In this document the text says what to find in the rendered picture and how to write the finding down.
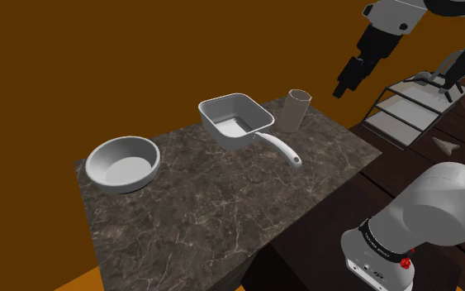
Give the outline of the grey octagonal cup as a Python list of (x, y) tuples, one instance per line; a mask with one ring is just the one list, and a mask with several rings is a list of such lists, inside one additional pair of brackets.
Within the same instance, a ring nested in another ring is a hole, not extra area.
[(312, 96), (301, 89), (291, 89), (286, 96), (278, 118), (278, 126), (284, 132), (296, 132), (306, 114)]

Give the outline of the small grey angular object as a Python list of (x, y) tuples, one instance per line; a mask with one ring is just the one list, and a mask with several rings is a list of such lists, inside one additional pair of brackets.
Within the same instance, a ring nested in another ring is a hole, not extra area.
[(460, 145), (454, 144), (449, 141), (443, 141), (436, 137), (433, 137), (432, 140), (438, 146), (438, 148), (440, 148), (441, 151), (448, 156), (450, 156), (455, 150), (460, 148)]

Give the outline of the dark robot stand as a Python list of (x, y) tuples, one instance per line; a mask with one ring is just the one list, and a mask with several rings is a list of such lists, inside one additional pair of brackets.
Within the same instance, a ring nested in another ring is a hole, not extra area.
[[(412, 262), (412, 291), (456, 291), (461, 268), (438, 248), (420, 246)], [(246, 291), (376, 291), (348, 270), (338, 242), (269, 244), (256, 255), (241, 283)]]

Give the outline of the white round bowl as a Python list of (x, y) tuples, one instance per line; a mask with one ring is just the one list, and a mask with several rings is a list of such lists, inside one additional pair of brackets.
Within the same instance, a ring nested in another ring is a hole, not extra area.
[(132, 193), (154, 179), (160, 159), (153, 141), (141, 136), (121, 136), (94, 149), (86, 159), (85, 171), (107, 193)]

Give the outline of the black frame shelf rack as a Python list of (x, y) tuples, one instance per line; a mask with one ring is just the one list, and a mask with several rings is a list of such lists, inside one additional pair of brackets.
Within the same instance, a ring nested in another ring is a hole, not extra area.
[(421, 71), (385, 87), (360, 125), (400, 150), (409, 148), (465, 96), (459, 82), (442, 89), (445, 74), (461, 54), (453, 52), (433, 72)]

